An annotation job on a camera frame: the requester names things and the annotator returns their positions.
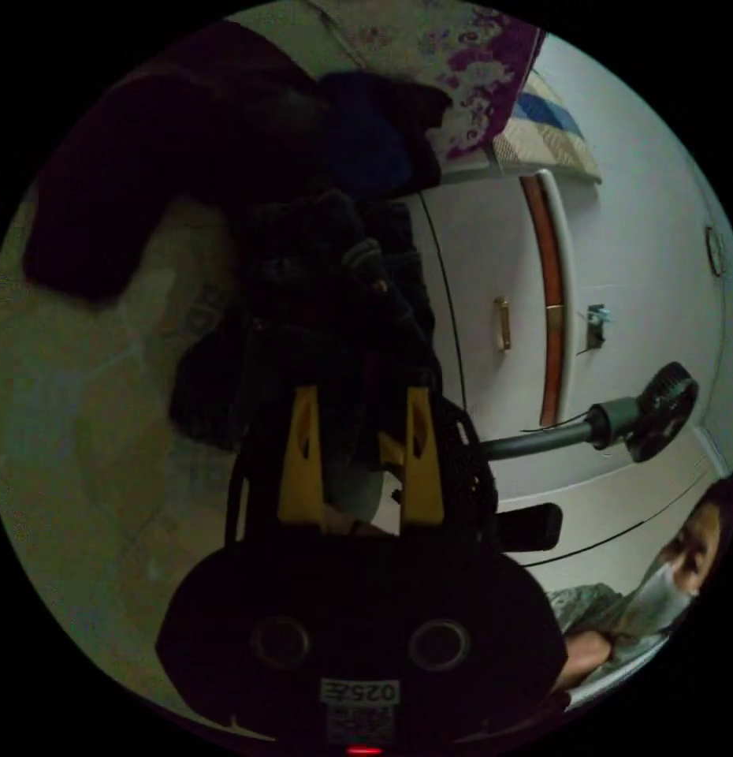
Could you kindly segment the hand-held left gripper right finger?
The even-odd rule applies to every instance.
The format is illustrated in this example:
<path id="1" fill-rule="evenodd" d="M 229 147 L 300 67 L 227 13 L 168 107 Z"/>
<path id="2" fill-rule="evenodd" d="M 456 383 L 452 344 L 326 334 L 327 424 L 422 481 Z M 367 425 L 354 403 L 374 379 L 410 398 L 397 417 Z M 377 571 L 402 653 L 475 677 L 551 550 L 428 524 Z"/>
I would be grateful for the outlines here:
<path id="1" fill-rule="evenodd" d="M 427 388 L 411 387 L 407 390 L 405 442 L 400 526 L 438 527 L 443 523 L 445 511 Z"/>

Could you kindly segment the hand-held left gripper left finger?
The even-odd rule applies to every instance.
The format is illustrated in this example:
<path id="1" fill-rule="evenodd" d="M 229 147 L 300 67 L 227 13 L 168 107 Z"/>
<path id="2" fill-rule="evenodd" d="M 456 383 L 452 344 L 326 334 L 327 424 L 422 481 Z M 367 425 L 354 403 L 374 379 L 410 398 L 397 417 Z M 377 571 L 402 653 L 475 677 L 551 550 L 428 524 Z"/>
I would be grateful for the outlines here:
<path id="1" fill-rule="evenodd" d="M 277 518 L 286 525 L 324 528 L 326 506 L 315 386 L 296 389 L 285 445 Z"/>

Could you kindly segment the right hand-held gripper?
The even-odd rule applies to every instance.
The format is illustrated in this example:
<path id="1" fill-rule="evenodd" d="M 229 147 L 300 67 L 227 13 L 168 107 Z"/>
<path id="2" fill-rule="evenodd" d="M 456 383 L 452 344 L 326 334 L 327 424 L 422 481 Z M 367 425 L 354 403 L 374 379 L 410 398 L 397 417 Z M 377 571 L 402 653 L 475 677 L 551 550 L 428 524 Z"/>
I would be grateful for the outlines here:
<path id="1" fill-rule="evenodd" d="M 433 430 L 444 507 L 443 527 L 500 551 L 499 494 L 489 462 L 469 415 L 447 397 L 432 396 Z M 404 466 L 405 447 L 378 433 L 381 465 Z"/>

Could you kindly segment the person's right hand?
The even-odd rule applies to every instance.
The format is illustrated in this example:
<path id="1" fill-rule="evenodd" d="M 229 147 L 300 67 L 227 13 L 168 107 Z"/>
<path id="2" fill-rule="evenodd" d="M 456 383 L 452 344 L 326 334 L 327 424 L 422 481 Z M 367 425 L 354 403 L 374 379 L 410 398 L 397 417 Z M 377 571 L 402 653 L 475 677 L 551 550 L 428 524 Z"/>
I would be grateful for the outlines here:
<path id="1" fill-rule="evenodd" d="M 355 537 L 393 537 L 395 533 L 386 531 L 375 524 L 360 520 L 350 513 L 341 512 L 332 506 L 325 509 L 325 531 L 327 535 Z"/>

